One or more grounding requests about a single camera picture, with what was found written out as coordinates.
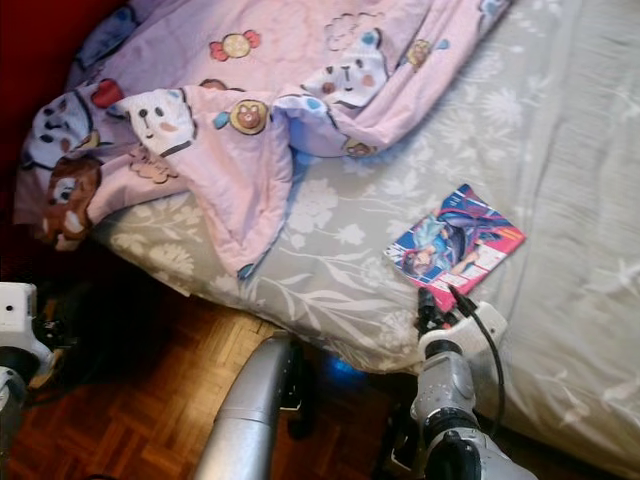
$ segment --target magazine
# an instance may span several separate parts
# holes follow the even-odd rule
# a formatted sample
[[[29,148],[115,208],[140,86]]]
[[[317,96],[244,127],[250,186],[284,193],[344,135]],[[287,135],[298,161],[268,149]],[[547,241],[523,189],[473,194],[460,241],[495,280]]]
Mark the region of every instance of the magazine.
[[[396,268],[428,288],[438,307],[455,304],[448,285],[467,294],[522,242],[525,235],[462,185],[385,250]]]

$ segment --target wooden floor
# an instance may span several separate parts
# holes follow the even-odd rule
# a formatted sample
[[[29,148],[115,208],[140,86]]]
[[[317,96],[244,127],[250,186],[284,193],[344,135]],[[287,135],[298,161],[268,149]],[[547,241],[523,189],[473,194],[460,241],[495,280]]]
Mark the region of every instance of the wooden floor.
[[[192,476],[226,392],[274,327],[166,288],[152,303],[154,322],[123,352],[127,371],[26,414],[10,478]],[[317,426],[311,438],[295,442],[281,418],[272,478],[368,479],[386,417],[398,396],[411,394],[415,380],[367,376],[309,353],[319,372]],[[503,437],[502,445],[541,480],[607,478],[515,435]]]

